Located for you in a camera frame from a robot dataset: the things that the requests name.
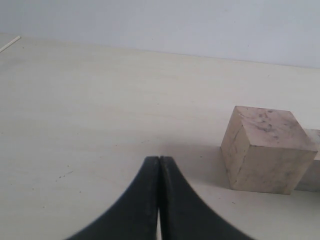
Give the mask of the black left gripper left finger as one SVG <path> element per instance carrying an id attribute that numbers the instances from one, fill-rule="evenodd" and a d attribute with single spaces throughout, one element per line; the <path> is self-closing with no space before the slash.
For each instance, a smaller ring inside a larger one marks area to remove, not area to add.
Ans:
<path id="1" fill-rule="evenodd" d="M 105 213 L 69 239 L 155 240 L 159 173 L 159 157 L 146 157 L 120 198 Z"/>

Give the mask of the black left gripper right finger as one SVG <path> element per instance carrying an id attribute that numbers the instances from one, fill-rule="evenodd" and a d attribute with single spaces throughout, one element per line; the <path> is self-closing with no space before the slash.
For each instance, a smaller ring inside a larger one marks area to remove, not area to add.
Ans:
<path id="1" fill-rule="evenodd" d="M 175 160 L 159 158 L 158 208 L 163 240 L 251 240 L 193 190 Z"/>

